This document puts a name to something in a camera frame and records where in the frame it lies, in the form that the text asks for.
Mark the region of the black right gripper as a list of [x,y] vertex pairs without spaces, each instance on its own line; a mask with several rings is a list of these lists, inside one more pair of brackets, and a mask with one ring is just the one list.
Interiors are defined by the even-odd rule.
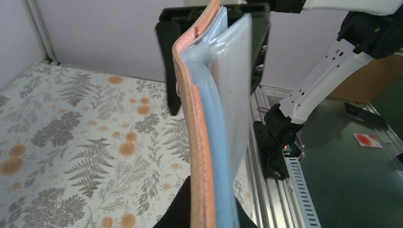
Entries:
[[[227,9],[228,26],[231,26],[244,14],[252,16],[252,72],[251,93],[260,84],[265,64],[270,31],[270,7],[268,3],[248,3],[224,5]],[[205,10],[205,6],[165,8],[156,24],[160,51],[165,67],[167,106],[170,114],[176,116],[181,107],[180,97],[176,92],[176,76],[173,65],[172,47],[181,36],[181,29],[189,28]]]

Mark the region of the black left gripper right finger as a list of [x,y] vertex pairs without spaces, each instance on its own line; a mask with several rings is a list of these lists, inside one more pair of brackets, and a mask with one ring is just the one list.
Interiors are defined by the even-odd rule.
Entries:
[[252,219],[247,215],[240,203],[236,203],[236,207],[240,228],[258,228]]

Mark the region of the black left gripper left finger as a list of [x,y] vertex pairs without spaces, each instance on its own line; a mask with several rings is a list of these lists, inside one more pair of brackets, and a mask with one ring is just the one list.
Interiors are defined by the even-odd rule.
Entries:
[[154,225],[154,228],[190,228],[190,226],[191,177],[188,176],[167,211]]

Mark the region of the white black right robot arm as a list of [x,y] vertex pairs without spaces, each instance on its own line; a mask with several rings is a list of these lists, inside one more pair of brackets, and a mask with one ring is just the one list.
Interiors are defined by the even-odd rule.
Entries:
[[155,30],[165,64],[172,115],[182,108],[190,121],[203,103],[209,133],[224,119],[231,146],[248,137],[250,95],[261,81],[269,13],[327,9],[348,12],[337,39],[308,76],[264,116],[269,145],[292,143],[312,111],[338,85],[373,59],[397,52],[403,36],[400,0],[248,0],[222,5],[165,8]]

